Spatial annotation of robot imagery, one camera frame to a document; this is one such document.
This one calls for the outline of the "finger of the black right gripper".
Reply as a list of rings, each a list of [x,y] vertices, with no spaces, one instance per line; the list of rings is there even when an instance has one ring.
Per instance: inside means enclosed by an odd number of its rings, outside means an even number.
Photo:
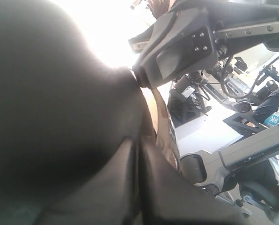
[[[215,38],[206,10],[170,12],[153,27],[132,70],[141,87],[156,88],[217,63]]]

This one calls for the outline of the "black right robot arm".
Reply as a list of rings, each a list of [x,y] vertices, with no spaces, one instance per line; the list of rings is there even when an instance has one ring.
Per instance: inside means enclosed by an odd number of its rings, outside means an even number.
[[[182,176],[177,149],[170,147],[169,112],[157,88],[260,43],[279,52],[279,5],[180,0],[130,43],[140,41],[146,45],[133,71],[140,86],[151,90],[158,113],[156,142],[144,139],[139,150],[143,220],[154,225],[223,224],[228,206],[203,188],[223,189],[226,177],[279,153],[279,124],[216,154],[203,154],[203,165],[213,172],[192,185]]]

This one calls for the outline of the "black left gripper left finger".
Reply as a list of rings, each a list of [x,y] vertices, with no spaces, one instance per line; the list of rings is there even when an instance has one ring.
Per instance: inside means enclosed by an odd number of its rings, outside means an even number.
[[[131,225],[136,199],[136,144],[125,138],[88,182],[43,214],[45,225]]]

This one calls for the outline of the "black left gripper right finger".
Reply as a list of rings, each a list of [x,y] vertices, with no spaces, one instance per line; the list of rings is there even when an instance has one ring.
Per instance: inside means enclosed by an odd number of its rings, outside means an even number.
[[[139,148],[139,191],[145,225],[243,225],[238,209],[188,182],[152,140]]]

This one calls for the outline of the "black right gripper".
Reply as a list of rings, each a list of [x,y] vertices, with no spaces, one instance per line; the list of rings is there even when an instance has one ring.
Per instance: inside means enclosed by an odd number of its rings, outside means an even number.
[[[134,51],[142,48],[140,60],[156,60],[158,56],[176,56],[179,61],[217,60],[213,33],[223,28],[238,28],[244,25],[268,26],[279,22],[279,5],[257,5],[237,1],[179,0],[163,22],[157,22],[158,30],[148,28],[129,40]],[[239,44],[232,41],[227,51],[238,53],[260,43],[279,48],[279,30],[262,34],[251,33],[239,37]]]

